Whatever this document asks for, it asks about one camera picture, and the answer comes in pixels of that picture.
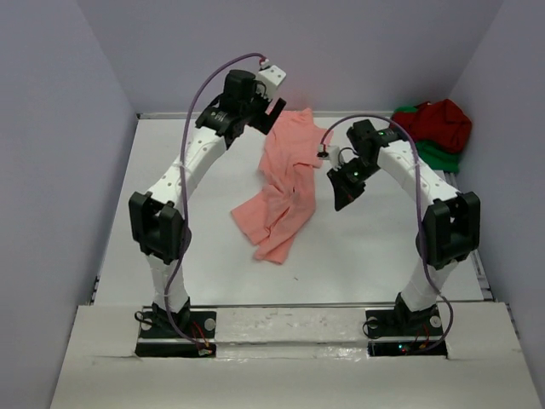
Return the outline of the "pink t shirt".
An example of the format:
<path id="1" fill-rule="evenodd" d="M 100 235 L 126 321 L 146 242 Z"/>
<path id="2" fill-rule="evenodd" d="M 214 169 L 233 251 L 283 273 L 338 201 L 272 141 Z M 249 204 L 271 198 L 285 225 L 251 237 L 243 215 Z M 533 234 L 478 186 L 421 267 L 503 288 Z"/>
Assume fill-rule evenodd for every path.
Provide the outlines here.
<path id="1" fill-rule="evenodd" d="M 316 210 L 315 170 L 325 130 L 313 110 L 284 111 L 265 139 L 258 170 L 261 191 L 231 211 L 239 230 L 255 247 L 258 261 L 282 264 L 297 233 Z"/>

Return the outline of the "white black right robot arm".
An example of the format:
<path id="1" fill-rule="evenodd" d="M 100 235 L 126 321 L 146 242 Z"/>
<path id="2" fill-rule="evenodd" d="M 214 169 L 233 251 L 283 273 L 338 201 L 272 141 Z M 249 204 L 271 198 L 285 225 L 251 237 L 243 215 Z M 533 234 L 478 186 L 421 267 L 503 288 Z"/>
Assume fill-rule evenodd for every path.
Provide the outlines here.
<path id="1" fill-rule="evenodd" d="M 373 115 L 354 114 L 343 149 L 325 138 L 317 156 L 330 163 L 327 176 L 334 192 L 334 206 L 342 210 L 360 197 L 366 182 L 383 171 L 413 199 L 416 206 L 418 260 L 410 281 L 390 309 L 369 311 L 364 334 L 372 341 L 383 337 L 418 338 L 423 330 L 445 340 L 452 324 L 442 323 L 438 301 L 450 274 L 479 247 L 481 203 L 476 193 L 462 193 L 438 176 L 419 156 L 408 131 L 392 119 L 386 129 L 371 123 Z"/>

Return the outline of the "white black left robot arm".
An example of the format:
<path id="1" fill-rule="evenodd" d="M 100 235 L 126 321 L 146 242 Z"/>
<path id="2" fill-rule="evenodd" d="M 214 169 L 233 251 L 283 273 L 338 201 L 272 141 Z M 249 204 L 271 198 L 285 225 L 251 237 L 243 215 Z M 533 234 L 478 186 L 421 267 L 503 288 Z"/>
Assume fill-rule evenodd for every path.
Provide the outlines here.
<path id="1" fill-rule="evenodd" d="M 144 193 L 129 198 L 132 238 L 146 256 L 154 286 L 152 310 L 142 319 L 169 336 L 189 337 L 191 304 L 181 271 L 192 239 L 188 201 L 246 127 L 262 134 L 271 130 L 286 105 L 274 97 L 285 79 L 285 71 L 275 65 L 256 73 L 231 70 L 222 92 L 195 123 L 186 124 L 180 153 L 171 166 Z"/>

